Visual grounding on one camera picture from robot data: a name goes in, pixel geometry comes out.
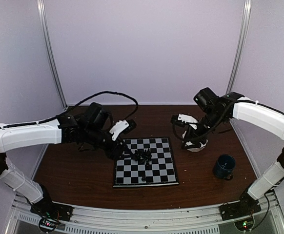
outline chessboard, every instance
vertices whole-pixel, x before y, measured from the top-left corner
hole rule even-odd
[[[115,162],[113,187],[144,187],[179,184],[177,168],[168,137],[125,139],[124,142],[134,154],[136,150],[150,150],[149,163],[132,159],[124,153],[125,159]]]

